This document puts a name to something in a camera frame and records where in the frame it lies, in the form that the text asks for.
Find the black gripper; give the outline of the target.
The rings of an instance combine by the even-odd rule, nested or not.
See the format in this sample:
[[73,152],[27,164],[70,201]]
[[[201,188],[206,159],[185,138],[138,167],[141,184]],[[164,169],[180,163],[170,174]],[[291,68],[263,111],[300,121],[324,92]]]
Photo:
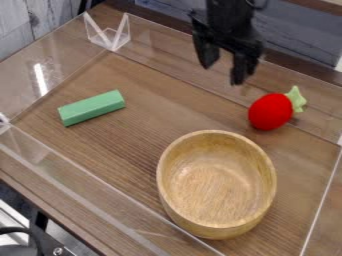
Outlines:
[[252,25],[255,11],[261,9],[255,0],[204,0],[204,9],[188,13],[192,41],[198,63],[208,69],[222,49],[233,54],[229,71],[230,85],[241,85],[255,73],[264,50],[263,39]]

